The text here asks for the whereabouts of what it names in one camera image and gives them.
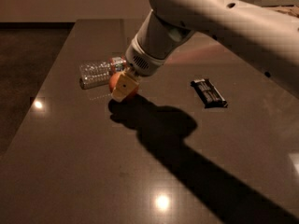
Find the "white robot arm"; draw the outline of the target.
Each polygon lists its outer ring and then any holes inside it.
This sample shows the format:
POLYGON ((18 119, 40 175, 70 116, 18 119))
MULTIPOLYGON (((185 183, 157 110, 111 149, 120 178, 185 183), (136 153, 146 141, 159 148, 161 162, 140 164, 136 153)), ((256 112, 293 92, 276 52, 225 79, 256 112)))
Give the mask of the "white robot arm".
POLYGON ((299 94, 299 19, 239 0, 149 0, 112 98, 121 102, 196 32, 215 38, 280 87, 299 94))

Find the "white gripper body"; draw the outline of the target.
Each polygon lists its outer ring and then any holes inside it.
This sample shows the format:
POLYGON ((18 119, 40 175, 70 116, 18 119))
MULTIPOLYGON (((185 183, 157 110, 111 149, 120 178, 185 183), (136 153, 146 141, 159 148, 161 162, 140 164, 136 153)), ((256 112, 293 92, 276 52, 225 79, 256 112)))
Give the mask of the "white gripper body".
POLYGON ((165 55, 160 51, 156 40, 142 35, 136 35, 132 39, 125 58, 141 77, 152 76, 165 61, 165 55))

